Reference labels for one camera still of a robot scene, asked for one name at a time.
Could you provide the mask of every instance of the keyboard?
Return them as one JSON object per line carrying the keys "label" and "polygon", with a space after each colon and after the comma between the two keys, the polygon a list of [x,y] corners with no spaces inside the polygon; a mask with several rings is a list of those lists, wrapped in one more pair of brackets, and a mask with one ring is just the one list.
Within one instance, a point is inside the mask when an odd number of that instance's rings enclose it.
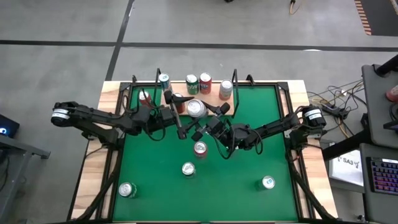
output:
{"label": "keyboard", "polygon": [[371,190],[373,192],[398,195],[398,161],[368,157]]}

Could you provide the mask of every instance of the yellow cable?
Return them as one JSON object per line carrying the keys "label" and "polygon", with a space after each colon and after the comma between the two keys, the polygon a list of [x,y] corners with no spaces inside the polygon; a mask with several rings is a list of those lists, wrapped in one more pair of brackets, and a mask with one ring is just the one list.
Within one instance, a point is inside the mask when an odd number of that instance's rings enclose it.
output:
{"label": "yellow cable", "polygon": [[[359,83],[357,83],[354,87],[352,87],[352,88],[349,88],[348,90],[346,90],[345,92],[349,92],[350,90],[353,90],[353,89],[355,89],[355,88],[357,88],[356,90],[358,90],[360,87],[362,87],[363,86],[363,82],[359,82]],[[343,94],[339,94],[338,96],[336,96],[336,97],[334,97],[333,99],[331,99],[331,100],[326,100],[326,101],[323,101],[322,100],[322,103],[330,103],[331,101],[333,101],[333,100],[335,100],[335,99],[337,99],[337,98],[340,98],[341,96],[342,96]]]}
{"label": "yellow cable", "polygon": [[346,138],[349,138],[349,135],[343,128],[343,121],[340,118],[339,118],[339,121],[340,121],[340,124],[338,125],[338,127],[340,128],[341,132],[346,136]]}
{"label": "yellow cable", "polygon": [[301,7],[301,5],[304,3],[305,0],[303,0],[300,5],[298,5],[297,9],[293,12],[293,6],[294,3],[290,4],[290,9],[289,9],[289,15],[293,16]]}

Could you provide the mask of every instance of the green table surface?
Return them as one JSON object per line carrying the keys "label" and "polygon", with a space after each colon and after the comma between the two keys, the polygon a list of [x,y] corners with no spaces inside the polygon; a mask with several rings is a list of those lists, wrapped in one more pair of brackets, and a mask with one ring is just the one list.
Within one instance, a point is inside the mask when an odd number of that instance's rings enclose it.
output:
{"label": "green table surface", "polygon": [[[153,88],[146,90],[153,96]],[[159,104],[161,91],[157,93]],[[136,94],[134,91],[133,106]],[[239,97],[232,123],[256,128],[280,118],[274,87],[239,87]],[[181,117],[183,123],[190,120]],[[114,221],[297,221],[282,134],[265,139],[261,155],[254,148],[237,150],[228,160],[219,155],[214,139],[204,135],[202,141],[209,151],[206,159],[200,160],[190,139],[195,130],[185,140],[178,139],[176,130],[168,127],[159,142],[145,134],[126,136],[119,184],[136,184],[137,198],[117,194]],[[161,134],[158,131],[153,137]],[[185,162],[194,163],[194,178],[182,174]],[[255,182],[265,175],[275,179],[275,187],[259,192]]]}

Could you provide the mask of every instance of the silver soda can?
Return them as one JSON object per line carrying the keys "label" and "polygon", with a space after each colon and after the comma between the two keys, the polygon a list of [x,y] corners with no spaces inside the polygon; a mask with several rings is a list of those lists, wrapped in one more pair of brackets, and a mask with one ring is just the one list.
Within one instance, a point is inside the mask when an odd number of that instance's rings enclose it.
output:
{"label": "silver soda can", "polygon": [[218,97],[221,100],[228,100],[232,95],[233,85],[231,80],[223,80],[220,84],[220,92]]}
{"label": "silver soda can", "polygon": [[186,177],[193,177],[195,175],[195,165],[191,162],[186,162],[182,166],[182,174]]}
{"label": "silver soda can", "polygon": [[258,190],[273,189],[275,187],[275,180],[271,176],[265,176],[261,180],[256,181],[256,188]]}
{"label": "silver soda can", "polygon": [[192,118],[202,118],[208,113],[206,106],[200,100],[189,101],[187,111]]}
{"label": "silver soda can", "polygon": [[119,186],[119,195],[122,197],[135,198],[137,194],[137,186],[125,182]]}

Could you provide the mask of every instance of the concrete floor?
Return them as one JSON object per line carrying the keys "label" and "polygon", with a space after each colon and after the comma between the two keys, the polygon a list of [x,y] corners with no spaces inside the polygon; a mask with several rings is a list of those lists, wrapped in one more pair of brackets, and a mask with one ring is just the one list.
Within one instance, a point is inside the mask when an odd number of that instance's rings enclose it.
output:
{"label": "concrete floor", "polygon": [[[0,40],[110,41],[118,38],[128,0],[0,0]],[[364,33],[353,0],[307,1],[294,16],[289,1],[135,0],[125,42],[228,43],[347,47],[398,47],[397,37]],[[73,128],[50,123],[57,101],[95,107],[113,47],[0,45],[0,113],[21,123],[18,140],[51,151],[32,160],[25,195],[11,222],[66,219],[87,141]],[[258,80],[305,80],[324,91],[361,78],[361,66],[383,63],[389,52],[298,50],[145,49],[123,47],[112,80],[145,80],[156,68],[174,80],[210,72],[214,79],[252,74]],[[360,131],[363,105],[346,121]],[[328,128],[333,127],[330,121]],[[334,130],[325,139],[340,141]],[[361,195],[333,189],[339,217],[363,213]]]}

